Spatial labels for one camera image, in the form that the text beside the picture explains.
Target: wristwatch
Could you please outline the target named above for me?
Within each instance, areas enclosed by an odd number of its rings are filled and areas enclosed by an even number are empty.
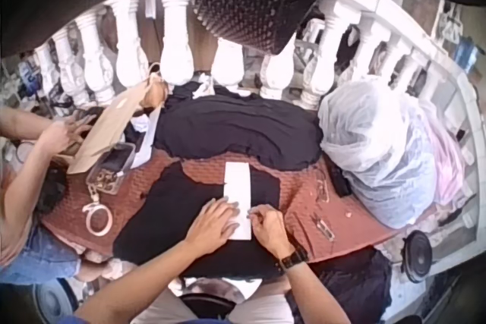
[[[307,262],[307,260],[308,260],[307,251],[303,247],[296,247],[294,253],[279,261],[277,268],[279,269],[280,272],[283,272],[295,265],[298,265],[299,263]]]

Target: hand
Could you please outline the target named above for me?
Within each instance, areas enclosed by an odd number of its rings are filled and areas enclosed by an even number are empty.
[[[249,213],[253,234],[271,254],[282,260],[294,253],[281,212],[270,205],[259,205],[251,208]]]
[[[235,232],[239,224],[229,220],[239,214],[237,205],[228,204],[228,198],[223,197],[212,199],[203,207],[185,238],[197,258],[220,248]]]
[[[83,138],[80,134],[91,129],[91,126],[87,125],[87,123],[93,117],[91,115],[79,121],[75,121],[74,117],[65,121],[55,121],[42,132],[38,144],[44,149],[44,152],[54,156],[67,149],[73,143],[83,143]]]

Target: plastic container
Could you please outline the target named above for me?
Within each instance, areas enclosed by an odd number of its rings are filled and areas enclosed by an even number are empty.
[[[130,169],[135,157],[133,143],[117,143],[105,152],[91,168],[86,184],[98,191],[116,195],[122,185],[125,173]]]

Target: textured red fabric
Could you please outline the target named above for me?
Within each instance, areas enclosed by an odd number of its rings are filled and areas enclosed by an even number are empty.
[[[86,214],[81,212],[90,196],[85,184],[86,174],[68,176],[68,193],[54,211],[43,218],[44,225],[54,234],[105,255],[112,254],[116,236],[144,203],[153,182],[162,170],[177,159],[155,149],[152,159],[131,171],[116,196],[100,194],[101,203],[113,213],[113,227],[104,237],[91,235],[85,226]],[[280,208],[285,213],[286,226],[302,246],[311,261],[327,260],[376,244],[391,237],[393,231],[380,224],[354,198],[339,198],[330,183],[324,161],[302,171],[276,171],[262,166],[256,159],[236,153],[225,153],[205,160],[186,160],[182,165],[187,176],[207,184],[222,184],[225,162],[249,162],[255,168],[280,179]],[[315,227],[311,214],[318,214],[336,235],[329,242]],[[106,217],[93,217],[93,227],[101,228]]]

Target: denim shorts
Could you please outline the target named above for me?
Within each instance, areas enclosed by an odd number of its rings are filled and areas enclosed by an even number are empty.
[[[25,247],[6,267],[0,267],[0,283],[41,284],[79,273],[80,257],[50,231],[33,222]]]

